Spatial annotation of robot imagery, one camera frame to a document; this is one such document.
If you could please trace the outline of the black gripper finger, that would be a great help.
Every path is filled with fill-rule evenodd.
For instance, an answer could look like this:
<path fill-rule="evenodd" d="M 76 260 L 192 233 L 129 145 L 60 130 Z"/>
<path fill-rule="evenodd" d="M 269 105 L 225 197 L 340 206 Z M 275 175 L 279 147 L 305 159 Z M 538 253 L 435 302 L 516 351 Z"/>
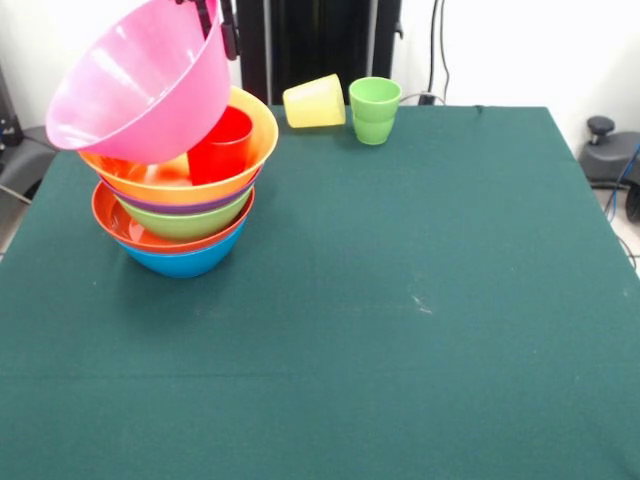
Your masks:
<path fill-rule="evenodd" d="M 221 0 L 220 9 L 222 13 L 221 31 L 226 56 L 229 61 L 235 61 L 240 55 L 240 37 L 232 1 Z"/>
<path fill-rule="evenodd" d="M 207 38 L 212 28 L 211 14 L 206 0 L 195 0 L 203 37 Z"/>

